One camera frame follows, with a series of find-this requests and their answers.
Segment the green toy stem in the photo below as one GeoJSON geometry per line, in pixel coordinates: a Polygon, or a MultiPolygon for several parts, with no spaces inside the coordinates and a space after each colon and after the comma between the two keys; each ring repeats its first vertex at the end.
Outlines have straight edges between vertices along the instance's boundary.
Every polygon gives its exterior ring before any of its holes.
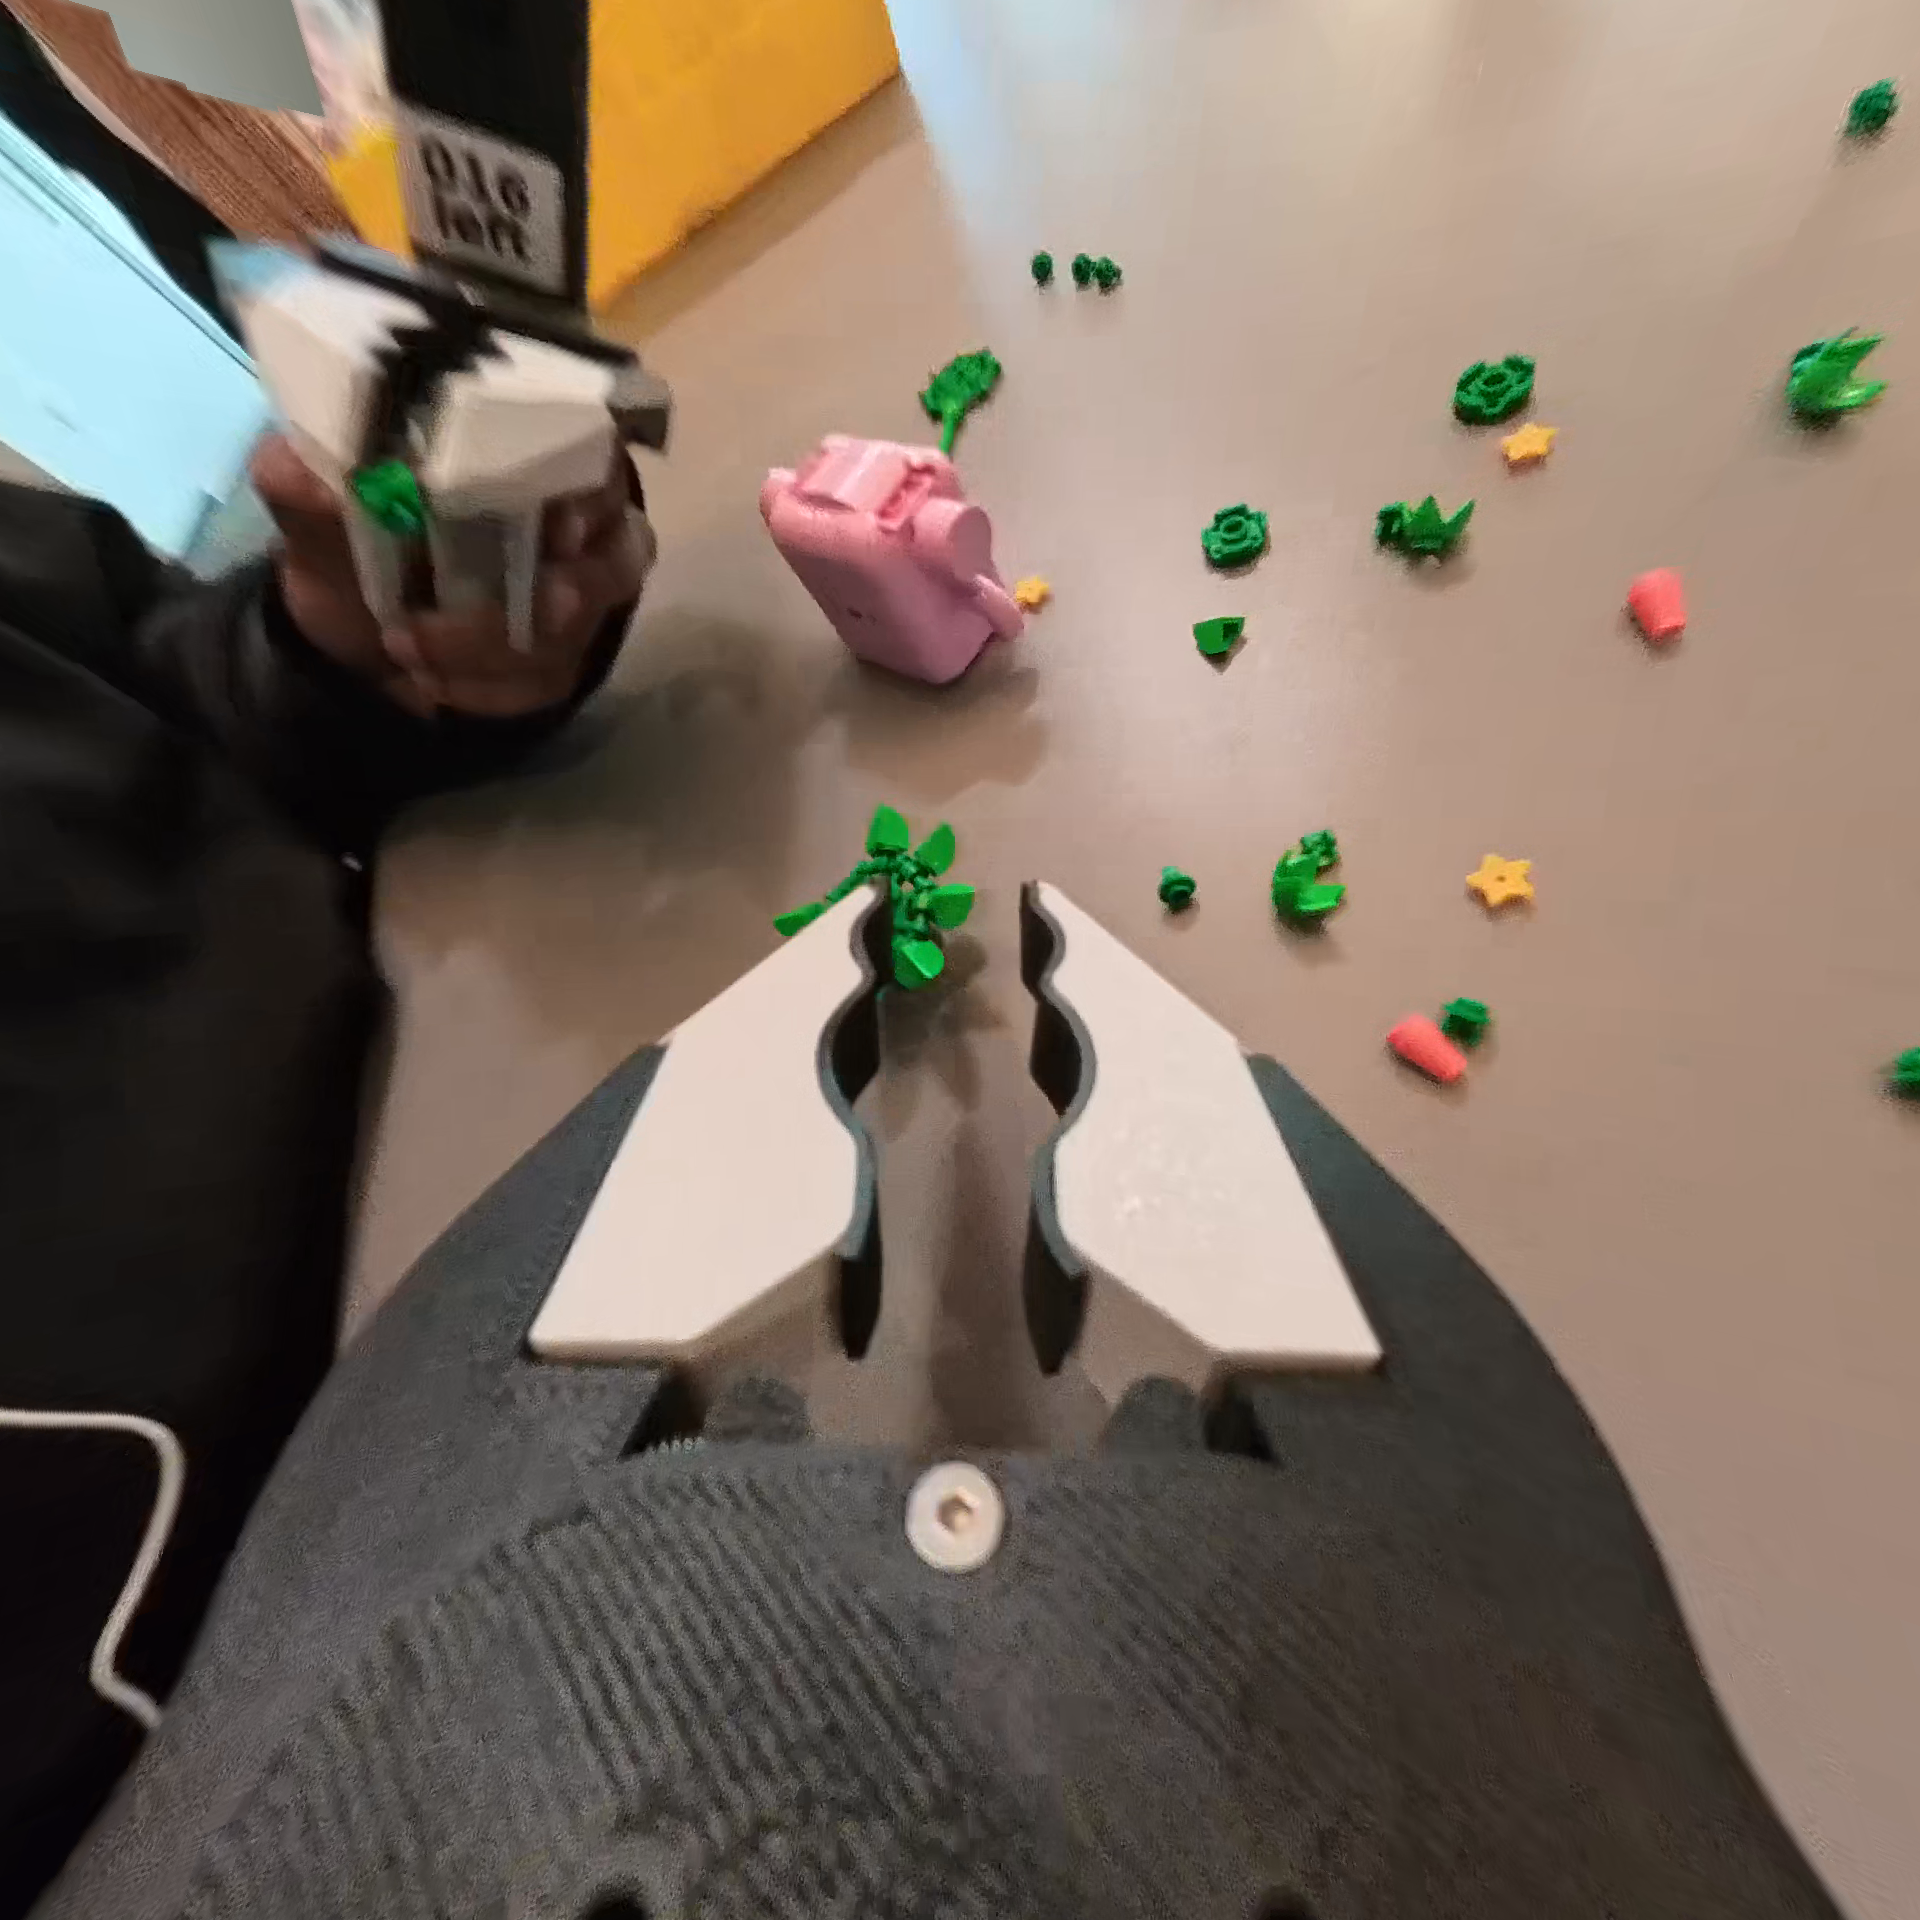
{"type": "Polygon", "coordinates": [[[979,406],[987,406],[1001,379],[1001,363],[991,349],[966,349],[926,375],[917,401],[929,427],[938,427],[939,457],[954,457],[957,436],[979,406]]]}

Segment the person's black jacket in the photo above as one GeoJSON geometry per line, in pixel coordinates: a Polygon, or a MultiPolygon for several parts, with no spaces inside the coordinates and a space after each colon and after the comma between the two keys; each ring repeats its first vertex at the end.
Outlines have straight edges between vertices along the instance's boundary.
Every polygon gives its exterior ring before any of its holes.
{"type": "Polygon", "coordinates": [[[333,1353],[380,1025],[363,863],[228,842],[4,908],[4,1406],[164,1427],[115,1670],[164,1700],[333,1353]]]}

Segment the pink toy box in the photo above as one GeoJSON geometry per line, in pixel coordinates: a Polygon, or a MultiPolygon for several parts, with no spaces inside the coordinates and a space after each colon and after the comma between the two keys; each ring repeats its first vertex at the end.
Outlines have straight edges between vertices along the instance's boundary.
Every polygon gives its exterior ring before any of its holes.
{"type": "Polygon", "coordinates": [[[825,435],[797,465],[764,474],[759,507],[859,661],[948,686],[1027,625],[989,514],[929,443],[825,435]]]}

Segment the yellow storage bin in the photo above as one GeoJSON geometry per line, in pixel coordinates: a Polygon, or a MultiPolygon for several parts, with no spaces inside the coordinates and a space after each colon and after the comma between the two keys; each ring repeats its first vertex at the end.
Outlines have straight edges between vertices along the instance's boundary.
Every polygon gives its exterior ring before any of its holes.
{"type": "MultiPolygon", "coordinates": [[[[588,311],[895,74],[888,4],[588,4],[588,311]]],[[[354,230],[412,253],[381,31],[380,79],[325,168],[354,230]]]]}

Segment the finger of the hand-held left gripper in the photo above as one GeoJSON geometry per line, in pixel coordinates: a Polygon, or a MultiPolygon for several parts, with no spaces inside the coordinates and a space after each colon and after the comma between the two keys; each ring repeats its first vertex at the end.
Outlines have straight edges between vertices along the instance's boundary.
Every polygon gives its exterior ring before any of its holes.
{"type": "Polygon", "coordinates": [[[480,349],[424,394],[430,518],[522,514],[599,486],[609,465],[628,351],[480,349]]]}
{"type": "Polygon", "coordinates": [[[208,271],[285,436],[344,493],[364,462],[412,298],[273,246],[211,246],[208,271]]]}

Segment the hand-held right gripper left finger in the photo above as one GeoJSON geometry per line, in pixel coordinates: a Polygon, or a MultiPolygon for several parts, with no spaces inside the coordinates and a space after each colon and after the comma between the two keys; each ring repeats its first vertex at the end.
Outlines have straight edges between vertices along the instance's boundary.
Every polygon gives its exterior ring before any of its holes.
{"type": "Polygon", "coordinates": [[[650,1362],[711,1395],[859,1362],[882,1310],[886,896],[855,887],[646,1055],[650,1077],[528,1326],[548,1362],[650,1362]]]}

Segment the person's left forearm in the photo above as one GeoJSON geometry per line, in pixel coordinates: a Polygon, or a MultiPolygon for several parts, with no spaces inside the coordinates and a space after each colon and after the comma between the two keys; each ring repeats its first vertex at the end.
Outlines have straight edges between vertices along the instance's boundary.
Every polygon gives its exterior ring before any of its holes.
{"type": "Polygon", "coordinates": [[[216,582],[156,557],[98,500],[4,483],[4,635],[47,647],[197,735],[336,852],[509,775],[604,686],[520,718],[416,714],[293,631],[273,554],[216,582]]]}

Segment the person's left hand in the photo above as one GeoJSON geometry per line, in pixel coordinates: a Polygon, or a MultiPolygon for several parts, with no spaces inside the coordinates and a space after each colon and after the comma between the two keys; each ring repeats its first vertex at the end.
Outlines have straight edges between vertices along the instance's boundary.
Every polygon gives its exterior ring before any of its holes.
{"type": "Polygon", "coordinates": [[[416,714],[520,718],[584,699],[633,624],[655,534],[633,457],[616,449],[592,493],[548,507],[536,569],[536,635],[509,640],[498,607],[369,610],[344,507],[285,435],[250,449],[250,489],[279,528],[279,594],[300,635],[416,714]]]}

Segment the green toy sprout piece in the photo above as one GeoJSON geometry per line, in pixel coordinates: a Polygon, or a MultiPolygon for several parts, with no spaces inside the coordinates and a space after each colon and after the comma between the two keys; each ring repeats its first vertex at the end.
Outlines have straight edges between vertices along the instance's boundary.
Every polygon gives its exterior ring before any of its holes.
{"type": "Polygon", "coordinates": [[[1286,931],[1314,931],[1344,903],[1350,883],[1340,877],[1340,834],[1310,830],[1283,846],[1270,870],[1270,912],[1286,931]]]}
{"type": "Polygon", "coordinates": [[[1784,406],[1796,422],[1835,422],[1875,406],[1886,383],[1863,375],[1861,365],[1884,344],[1881,334],[1840,330],[1790,357],[1784,406]]]}

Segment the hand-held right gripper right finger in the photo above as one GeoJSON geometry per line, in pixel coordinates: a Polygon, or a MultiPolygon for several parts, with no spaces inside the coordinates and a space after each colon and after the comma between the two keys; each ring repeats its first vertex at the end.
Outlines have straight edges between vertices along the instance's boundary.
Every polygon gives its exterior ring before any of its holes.
{"type": "Polygon", "coordinates": [[[1382,1363],[1358,1290],[1256,1059],[1052,881],[1020,894],[1052,1102],[1027,1184],[1021,1310],[1045,1378],[1108,1406],[1147,1378],[1236,1382],[1382,1363]]]}

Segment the wooden beam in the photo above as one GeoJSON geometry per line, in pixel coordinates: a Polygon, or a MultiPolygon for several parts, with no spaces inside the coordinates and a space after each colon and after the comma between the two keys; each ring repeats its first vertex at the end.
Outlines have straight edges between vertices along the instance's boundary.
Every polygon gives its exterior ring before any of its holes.
{"type": "Polygon", "coordinates": [[[154,162],[238,234],[298,242],[348,234],[333,192],[322,120],[218,102],[132,65],[105,9],[80,4],[10,4],[58,83],[98,128],[154,162]]]}

